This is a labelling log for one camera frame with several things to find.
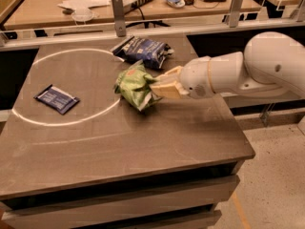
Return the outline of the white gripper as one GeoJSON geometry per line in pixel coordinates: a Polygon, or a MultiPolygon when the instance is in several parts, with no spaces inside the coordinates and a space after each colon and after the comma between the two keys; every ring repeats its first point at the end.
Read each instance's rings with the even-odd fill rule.
{"type": "Polygon", "coordinates": [[[187,95],[194,99],[212,97],[214,92],[208,77],[210,61],[209,56],[204,56],[191,60],[184,67],[176,66],[157,76],[157,83],[151,84],[150,88],[154,94],[169,99],[187,95]]]}

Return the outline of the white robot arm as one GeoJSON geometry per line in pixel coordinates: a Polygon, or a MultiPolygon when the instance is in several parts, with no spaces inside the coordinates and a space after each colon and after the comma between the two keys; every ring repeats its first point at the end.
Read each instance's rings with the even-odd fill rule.
{"type": "Polygon", "coordinates": [[[198,57],[156,78],[160,97],[207,98],[215,94],[274,97],[292,92],[305,97],[305,46],[275,31],[254,36],[243,52],[198,57]]]}

